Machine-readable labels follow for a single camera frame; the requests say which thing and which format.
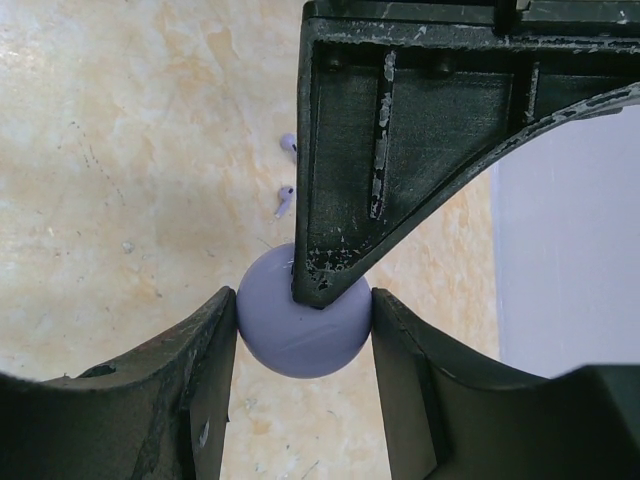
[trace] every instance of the purple sphere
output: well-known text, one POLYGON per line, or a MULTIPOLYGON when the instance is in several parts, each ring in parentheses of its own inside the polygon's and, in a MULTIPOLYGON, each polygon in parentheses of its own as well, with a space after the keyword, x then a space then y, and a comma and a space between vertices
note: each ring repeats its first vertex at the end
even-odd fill
POLYGON ((285 133, 280 137, 280 148, 285 152, 296 153, 298 151, 296 136, 293 133, 285 133))
POLYGON ((371 330, 371 291, 364 278, 323 310, 291 296, 293 245, 256 260, 238 288, 238 328, 249 351, 294 378, 329 375, 355 358, 371 330))

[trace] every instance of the marble countertop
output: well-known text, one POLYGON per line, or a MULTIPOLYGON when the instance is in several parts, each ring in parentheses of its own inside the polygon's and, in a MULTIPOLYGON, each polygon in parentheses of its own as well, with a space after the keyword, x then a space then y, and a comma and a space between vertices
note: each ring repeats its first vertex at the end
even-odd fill
MULTIPOLYGON (((295 167, 301 0, 0 5, 0 369, 74 376, 236 288, 295 167)), ((480 176, 369 274, 497 356, 480 176)), ((389 478, 373 356, 315 381, 238 343, 223 478, 389 478)))

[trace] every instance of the curved edge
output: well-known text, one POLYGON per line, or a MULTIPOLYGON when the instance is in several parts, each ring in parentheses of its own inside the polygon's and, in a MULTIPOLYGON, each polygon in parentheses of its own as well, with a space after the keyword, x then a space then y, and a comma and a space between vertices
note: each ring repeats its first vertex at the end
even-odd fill
MULTIPOLYGON (((508 153, 570 121, 582 120, 601 112, 608 112, 638 103, 640 103, 640 82, 596 95, 562 110, 558 110, 523 128, 498 145, 487 146, 477 155, 462 162, 460 167, 447 180, 442 182, 435 191, 430 192, 425 200, 407 215, 405 220, 400 222, 389 235, 384 237, 369 253, 365 254, 356 262, 353 267, 339 272, 325 272, 325 277, 329 285, 328 288, 322 291, 314 290, 313 298, 308 294, 301 295, 301 287, 307 286, 308 282, 305 278, 296 279, 294 276, 294 286, 296 287, 294 288, 294 298, 296 298, 297 301, 311 301, 310 304, 315 307, 324 307, 331 304, 352 285, 351 280, 363 276, 447 200, 508 153)), ((306 236, 304 234, 299 235, 299 233, 302 232, 304 225, 306 225, 306 223, 302 223, 300 220, 304 221, 307 219, 299 215, 297 220, 296 239, 302 240, 302 243, 297 245, 299 248, 296 248, 296 262, 306 262, 306 236)))
POLYGON ((527 389, 549 380, 493 360, 429 325, 387 290, 373 289, 374 322, 392 323, 410 352, 452 381, 474 390, 527 389))
POLYGON ((28 390, 33 394, 39 391, 81 393, 126 389, 162 375, 187 351, 190 368, 193 368, 194 360, 209 344, 233 296, 235 292, 231 288, 223 287, 185 320, 134 349, 91 367, 76 378, 60 377, 39 382, 0 372, 0 389, 28 390))

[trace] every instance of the white wall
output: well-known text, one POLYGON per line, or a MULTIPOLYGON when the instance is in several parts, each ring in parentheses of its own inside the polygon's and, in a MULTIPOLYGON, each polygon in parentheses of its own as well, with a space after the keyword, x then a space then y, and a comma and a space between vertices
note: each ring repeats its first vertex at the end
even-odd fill
POLYGON ((492 172, 502 360, 640 363, 640 107, 572 122, 492 172))

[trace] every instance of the lavender ball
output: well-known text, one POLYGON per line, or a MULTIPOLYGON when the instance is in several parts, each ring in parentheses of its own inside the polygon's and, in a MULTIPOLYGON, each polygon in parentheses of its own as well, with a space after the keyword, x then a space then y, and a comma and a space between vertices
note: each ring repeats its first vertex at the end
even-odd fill
POLYGON ((238 288, 238 327, 264 366, 293 378, 329 375, 355 358, 371 330, 371 291, 364 278, 324 308, 291 296, 293 245, 276 247, 247 270, 238 288))
POLYGON ((296 143, 296 136, 293 133, 285 133, 280 137, 280 148, 285 152, 296 153, 298 151, 296 143))

